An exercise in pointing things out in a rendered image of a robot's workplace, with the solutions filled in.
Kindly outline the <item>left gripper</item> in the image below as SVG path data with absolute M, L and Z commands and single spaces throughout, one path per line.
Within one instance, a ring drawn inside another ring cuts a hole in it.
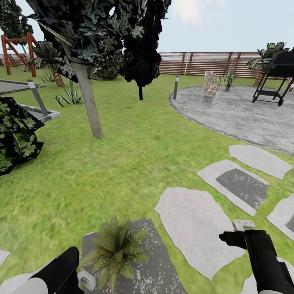
M 76 278 L 71 286 L 67 288 L 60 286 L 60 289 L 55 294 L 85 294 L 85 292 L 78 286 L 78 278 Z

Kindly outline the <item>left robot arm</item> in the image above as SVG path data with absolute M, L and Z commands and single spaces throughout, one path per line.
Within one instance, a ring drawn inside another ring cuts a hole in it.
M 43 267 L 11 294 L 85 294 L 81 289 L 95 289 L 96 280 L 85 270 L 76 272 L 79 266 L 79 250 L 73 246 Z M 80 287 L 81 286 L 81 287 Z

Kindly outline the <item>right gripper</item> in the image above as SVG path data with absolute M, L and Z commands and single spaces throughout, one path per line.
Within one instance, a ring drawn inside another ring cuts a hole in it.
M 243 234 L 241 231 L 236 232 L 223 232 L 219 235 L 219 238 L 223 242 L 227 242 L 229 246 L 237 246 L 243 249 L 242 243 L 240 242 L 240 235 Z

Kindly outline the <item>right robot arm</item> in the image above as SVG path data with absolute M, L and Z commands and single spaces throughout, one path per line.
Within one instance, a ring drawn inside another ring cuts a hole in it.
M 269 234 L 256 230 L 250 220 L 233 219 L 234 232 L 223 232 L 219 238 L 229 246 L 248 251 L 258 294 L 294 294 L 294 281 L 285 262 L 278 262 Z M 249 230 L 244 230 L 249 228 Z

